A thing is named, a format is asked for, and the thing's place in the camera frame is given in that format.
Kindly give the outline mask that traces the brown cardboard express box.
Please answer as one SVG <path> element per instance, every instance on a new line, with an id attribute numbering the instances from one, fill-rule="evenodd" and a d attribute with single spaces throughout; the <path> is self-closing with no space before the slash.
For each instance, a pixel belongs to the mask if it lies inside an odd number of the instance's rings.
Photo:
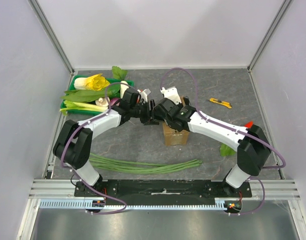
<path id="1" fill-rule="evenodd" d="M 163 133 L 166 146 L 185 145 L 188 140 L 189 132 L 187 130 L 187 122 L 181 115 L 180 110 L 186 105 L 183 96 L 180 97 L 178 107 L 172 100 L 163 98 L 160 102 L 160 107 L 163 109 Z"/>

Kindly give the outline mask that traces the yellow utility knife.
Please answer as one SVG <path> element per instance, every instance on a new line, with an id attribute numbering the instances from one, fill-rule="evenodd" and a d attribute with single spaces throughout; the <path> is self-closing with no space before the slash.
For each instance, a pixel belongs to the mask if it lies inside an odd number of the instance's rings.
<path id="1" fill-rule="evenodd" d="M 222 100 L 219 100 L 219 99 L 216 99 L 216 98 L 210 98 L 209 101 L 212 102 L 212 103 L 221 105 L 221 106 L 225 106 L 225 107 L 227 107 L 229 109 L 232 108 L 232 105 L 229 102 L 227 102 L 227 101 L 222 101 Z"/>

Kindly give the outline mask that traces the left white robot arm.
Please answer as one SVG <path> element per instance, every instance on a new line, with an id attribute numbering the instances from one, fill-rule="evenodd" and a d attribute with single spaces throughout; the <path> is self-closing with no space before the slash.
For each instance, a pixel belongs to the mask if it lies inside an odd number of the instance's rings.
<path id="1" fill-rule="evenodd" d="M 149 100 L 149 89 L 136 91 L 128 88 L 117 105 L 84 121 L 67 120 L 55 142 L 53 154 L 64 167 L 71 168 L 82 180 L 85 191 L 92 197 L 102 193 L 102 176 L 91 165 L 89 157 L 92 140 L 107 130 L 123 125 L 131 118 L 143 124 L 153 121 L 154 101 Z"/>

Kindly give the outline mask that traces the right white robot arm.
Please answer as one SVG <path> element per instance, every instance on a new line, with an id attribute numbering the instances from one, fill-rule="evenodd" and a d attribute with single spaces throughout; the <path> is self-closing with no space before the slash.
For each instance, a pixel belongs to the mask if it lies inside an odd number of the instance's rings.
<path id="1" fill-rule="evenodd" d="M 190 105 L 175 104 L 163 98 L 154 107 L 154 116 L 165 121 L 170 128 L 205 135 L 237 152 L 237 163 L 225 176 L 222 192 L 233 197 L 249 177 L 256 177 L 264 167 L 271 150 L 263 130 L 253 125 L 250 128 L 234 126 L 217 120 Z"/>

